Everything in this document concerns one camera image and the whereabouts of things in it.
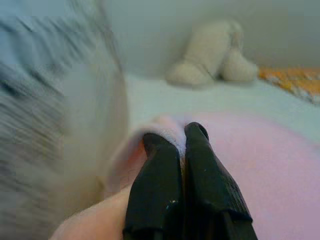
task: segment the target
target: pink blanket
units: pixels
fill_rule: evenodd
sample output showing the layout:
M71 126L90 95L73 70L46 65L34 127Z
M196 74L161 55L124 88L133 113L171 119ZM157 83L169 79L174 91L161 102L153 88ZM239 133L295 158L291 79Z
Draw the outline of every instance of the pink blanket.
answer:
M112 208L115 203L126 208L128 189L121 193L125 195L124 201L116 198L118 200L112 203L114 197L110 196L130 186L146 161L142 145L145 133L157 133L174 144L180 152L183 167L184 126L190 122L199 122L208 131L213 150L241 189L259 240L320 239L319 148L276 123L230 113L160 117L143 126L123 143L108 165L101 168L100 179L105 183L108 198L93 210L82 213L82 222L86 222L86 216L94 216L98 225L108 220L117 209ZM103 215L103 209L108 209L108 214ZM117 215L122 222L117 223L117 230L110 228L109 234L117 233L108 239L120 240L124 214L121 210L121 215ZM82 240L74 236L70 239Z

